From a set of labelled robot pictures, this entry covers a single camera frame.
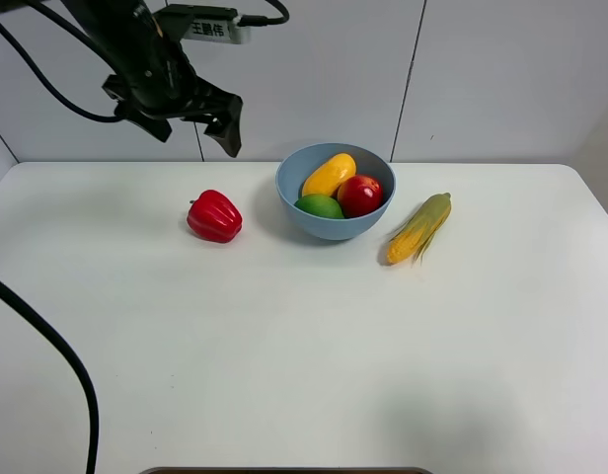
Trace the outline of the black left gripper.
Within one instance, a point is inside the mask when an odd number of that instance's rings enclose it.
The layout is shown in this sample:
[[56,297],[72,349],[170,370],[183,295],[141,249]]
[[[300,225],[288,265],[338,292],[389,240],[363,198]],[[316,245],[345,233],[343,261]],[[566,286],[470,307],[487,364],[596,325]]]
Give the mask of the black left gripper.
[[119,74],[104,83],[115,100],[116,115],[166,142],[171,119],[205,125],[230,157],[238,156],[242,139],[242,99],[200,78],[182,49],[171,40],[143,1],[103,1],[110,10],[111,52]]

